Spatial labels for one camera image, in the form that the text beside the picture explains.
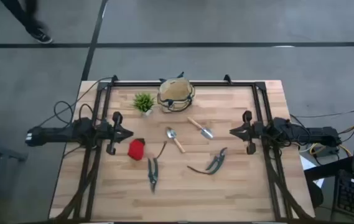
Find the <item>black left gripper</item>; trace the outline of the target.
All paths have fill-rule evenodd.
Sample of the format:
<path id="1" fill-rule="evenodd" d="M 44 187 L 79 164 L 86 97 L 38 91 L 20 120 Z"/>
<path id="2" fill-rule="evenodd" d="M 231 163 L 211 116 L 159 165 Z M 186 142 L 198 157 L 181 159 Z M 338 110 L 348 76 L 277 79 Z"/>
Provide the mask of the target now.
<path id="1" fill-rule="evenodd" d="M 123 134 L 133 134 L 133 132 L 120 126 L 123 120 L 123 116 L 119 111 L 113 113 L 112 120 L 114 121 L 113 125 L 110 125 L 109 122 L 107 122 L 107 120 L 105 119 L 101 121 L 101 125 L 103 128 L 103 134 L 101 138 L 103 142 L 105 142 L 106 140 L 109 141 L 106 145 L 106 152 L 110 155 L 115 155 L 116 149 L 114 147 L 114 144 L 118 140 L 118 128 Z M 123 135 L 122 137 L 120 137 L 119 143 L 126 140 L 127 138 L 130 138 L 131 136 L 133 135 Z"/>

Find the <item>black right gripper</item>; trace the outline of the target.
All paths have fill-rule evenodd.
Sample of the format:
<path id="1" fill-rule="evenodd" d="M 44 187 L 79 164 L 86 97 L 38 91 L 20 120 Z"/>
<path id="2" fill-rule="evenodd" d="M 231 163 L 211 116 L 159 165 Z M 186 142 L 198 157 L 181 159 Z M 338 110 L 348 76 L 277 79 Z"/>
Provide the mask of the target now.
<path id="1" fill-rule="evenodd" d="M 243 121 L 244 124 L 242 124 L 241 126 L 237 127 L 237 128 L 233 128 L 230 130 L 230 134 L 233 136 L 236 136 L 237 138 L 241 139 L 242 141 L 245 140 L 245 134 L 244 133 L 239 133 L 239 132 L 243 132 L 246 128 L 246 133 L 248 135 L 248 146 L 246 148 L 246 152 L 249 155 L 252 155 L 256 152 L 256 145 L 253 142 L 253 137 L 255 134 L 254 128 L 251 125 L 251 120 L 252 120 L 252 112 L 250 110 L 246 110 L 243 113 Z"/>

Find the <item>red gardening glove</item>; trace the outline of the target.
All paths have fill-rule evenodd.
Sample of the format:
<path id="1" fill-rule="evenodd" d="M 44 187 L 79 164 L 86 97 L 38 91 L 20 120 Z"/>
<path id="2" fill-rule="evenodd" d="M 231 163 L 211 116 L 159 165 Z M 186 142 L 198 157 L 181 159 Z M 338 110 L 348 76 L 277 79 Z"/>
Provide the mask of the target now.
<path id="1" fill-rule="evenodd" d="M 140 161 L 144 157 L 146 142 L 143 138 L 137 138 L 130 142 L 128 156 L 135 161 Z"/>

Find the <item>metal trowel wooden handle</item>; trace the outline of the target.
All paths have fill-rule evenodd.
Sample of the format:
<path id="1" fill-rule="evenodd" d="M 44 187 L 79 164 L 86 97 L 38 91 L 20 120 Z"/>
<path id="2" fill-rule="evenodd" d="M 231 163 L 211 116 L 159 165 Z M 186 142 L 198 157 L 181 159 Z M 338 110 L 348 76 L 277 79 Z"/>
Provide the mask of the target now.
<path id="1" fill-rule="evenodd" d="M 206 127 L 203 127 L 201 124 L 196 122 L 194 119 L 187 117 L 187 120 L 193 124 L 196 128 L 198 128 L 201 132 L 201 135 L 207 139 L 213 139 L 212 131 Z"/>
<path id="2" fill-rule="evenodd" d="M 172 128 L 167 127 L 166 128 L 166 133 L 167 133 L 168 138 L 173 140 L 175 145 L 179 148 L 180 152 L 181 153 L 185 153 L 185 149 L 182 147 L 181 143 L 179 143 L 179 141 L 176 138 L 176 136 L 177 136 L 176 132 Z"/>

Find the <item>dark pruning shears with strap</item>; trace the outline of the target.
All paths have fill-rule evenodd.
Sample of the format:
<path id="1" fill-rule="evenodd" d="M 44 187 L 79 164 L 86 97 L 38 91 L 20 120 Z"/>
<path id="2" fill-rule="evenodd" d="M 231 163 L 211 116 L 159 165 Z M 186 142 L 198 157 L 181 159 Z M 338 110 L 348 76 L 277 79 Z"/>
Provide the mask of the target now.
<path id="1" fill-rule="evenodd" d="M 187 166 L 188 169 L 199 173 L 199 174 L 205 174 L 205 175 L 213 175 L 215 174 L 220 167 L 222 166 L 224 160 L 225 160 L 225 156 L 226 156 L 226 150 L 227 148 L 224 147 L 223 149 L 221 149 L 221 151 L 214 156 L 213 160 L 211 161 L 211 163 L 209 163 L 209 165 L 207 166 L 207 168 L 204 171 L 201 170 L 197 170 L 191 166 Z"/>
<path id="2" fill-rule="evenodd" d="M 160 153 L 156 157 L 151 157 L 151 158 L 147 159 L 149 185 L 150 185 L 151 192 L 153 194 L 156 192 L 156 185 L 157 185 L 157 181 L 159 179 L 158 160 L 159 160 L 160 156 L 162 155 L 166 145 L 167 145 L 167 142 L 164 141 Z"/>

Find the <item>beige canvas gardening bag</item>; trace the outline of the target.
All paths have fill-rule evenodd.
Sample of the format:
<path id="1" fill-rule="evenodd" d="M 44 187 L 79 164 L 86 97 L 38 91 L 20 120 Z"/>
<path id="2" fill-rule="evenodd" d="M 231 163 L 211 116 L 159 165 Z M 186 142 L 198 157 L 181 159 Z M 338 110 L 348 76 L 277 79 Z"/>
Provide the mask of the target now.
<path id="1" fill-rule="evenodd" d="M 157 92 L 157 103 L 163 113 L 179 113 L 192 105 L 195 88 L 181 72 L 174 78 L 160 78 Z"/>

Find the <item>small green potted plant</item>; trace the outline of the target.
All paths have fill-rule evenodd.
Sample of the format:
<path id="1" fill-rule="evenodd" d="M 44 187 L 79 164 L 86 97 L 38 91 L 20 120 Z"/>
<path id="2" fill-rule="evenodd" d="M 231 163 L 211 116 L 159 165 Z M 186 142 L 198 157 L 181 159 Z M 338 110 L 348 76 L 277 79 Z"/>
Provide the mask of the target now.
<path id="1" fill-rule="evenodd" d="M 148 117 L 152 113 L 154 98 L 149 93 L 136 93 L 133 99 L 133 107 Z"/>

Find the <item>white paper sheet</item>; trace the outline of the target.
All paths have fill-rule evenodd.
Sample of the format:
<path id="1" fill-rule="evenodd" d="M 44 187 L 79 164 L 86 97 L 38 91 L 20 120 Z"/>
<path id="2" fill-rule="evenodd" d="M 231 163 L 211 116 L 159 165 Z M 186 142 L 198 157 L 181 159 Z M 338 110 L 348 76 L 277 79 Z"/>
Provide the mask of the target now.
<path id="1" fill-rule="evenodd" d="M 316 165 L 314 163 L 312 163 L 311 161 L 309 161 L 308 159 L 306 159 L 303 156 L 300 156 L 300 161 L 301 161 L 303 170 L 308 170 L 308 169 L 316 167 Z M 324 179 L 313 180 L 313 183 L 316 184 L 319 188 L 322 187 L 323 182 L 324 182 Z"/>

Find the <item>grey power box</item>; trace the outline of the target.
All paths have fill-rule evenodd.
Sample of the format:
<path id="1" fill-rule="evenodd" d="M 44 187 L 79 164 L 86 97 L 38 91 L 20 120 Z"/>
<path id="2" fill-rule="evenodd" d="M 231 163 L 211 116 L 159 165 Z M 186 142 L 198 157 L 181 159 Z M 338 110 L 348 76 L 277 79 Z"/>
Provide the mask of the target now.
<path id="1" fill-rule="evenodd" d="M 338 147 L 326 146 L 324 149 L 316 153 L 317 157 L 334 156 L 339 154 L 340 149 Z"/>

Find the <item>black round stool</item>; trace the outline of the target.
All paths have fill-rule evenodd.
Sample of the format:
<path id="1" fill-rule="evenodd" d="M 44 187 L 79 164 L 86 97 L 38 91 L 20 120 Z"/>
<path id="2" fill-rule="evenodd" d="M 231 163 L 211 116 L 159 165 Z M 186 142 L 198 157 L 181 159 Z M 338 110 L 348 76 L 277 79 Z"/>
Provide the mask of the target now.
<path id="1" fill-rule="evenodd" d="M 307 182 L 307 186 L 308 186 L 312 206 L 314 208 L 317 208 L 320 205 L 322 205 L 324 202 L 324 195 L 322 193 L 322 189 L 313 181 Z"/>

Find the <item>person's shoe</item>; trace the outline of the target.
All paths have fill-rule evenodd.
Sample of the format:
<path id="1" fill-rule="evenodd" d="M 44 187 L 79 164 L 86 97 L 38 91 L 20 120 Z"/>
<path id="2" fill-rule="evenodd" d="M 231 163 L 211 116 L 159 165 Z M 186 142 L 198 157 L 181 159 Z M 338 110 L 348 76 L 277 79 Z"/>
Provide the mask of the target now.
<path id="1" fill-rule="evenodd" d="M 53 39 L 40 29 L 30 32 L 29 34 L 41 44 L 50 44 L 53 42 Z"/>

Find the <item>person's leg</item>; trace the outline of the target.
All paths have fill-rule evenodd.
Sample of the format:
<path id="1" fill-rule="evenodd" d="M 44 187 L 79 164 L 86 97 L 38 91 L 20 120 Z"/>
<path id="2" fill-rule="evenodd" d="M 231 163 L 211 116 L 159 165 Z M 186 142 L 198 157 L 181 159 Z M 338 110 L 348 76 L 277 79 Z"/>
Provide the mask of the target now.
<path id="1" fill-rule="evenodd" d="M 38 0 L 24 0 L 24 8 L 19 0 L 0 0 L 0 2 L 25 27 L 27 32 L 42 29 L 41 22 L 35 17 Z"/>

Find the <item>black metal table frame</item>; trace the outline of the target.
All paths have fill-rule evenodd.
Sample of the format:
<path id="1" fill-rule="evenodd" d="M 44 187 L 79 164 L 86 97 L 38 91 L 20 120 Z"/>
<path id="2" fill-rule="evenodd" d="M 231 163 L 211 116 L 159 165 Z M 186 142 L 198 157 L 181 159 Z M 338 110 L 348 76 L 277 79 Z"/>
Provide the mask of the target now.
<path id="1" fill-rule="evenodd" d="M 282 194 L 277 202 L 271 199 L 261 141 L 249 155 L 246 143 L 230 134 L 246 110 L 254 121 L 289 117 L 282 83 L 267 81 L 265 87 L 261 93 L 239 83 L 199 86 L 173 78 L 115 88 L 109 110 L 119 111 L 123 127 L 145 140 L 145 158 L 128 156 L 129 139 L 116 145 L 115 155 L 101 152 L 90 220 L 225 223 L 284 217 Z M 147 176 L 150 156 L 159 160 L 155 190 Z"/>

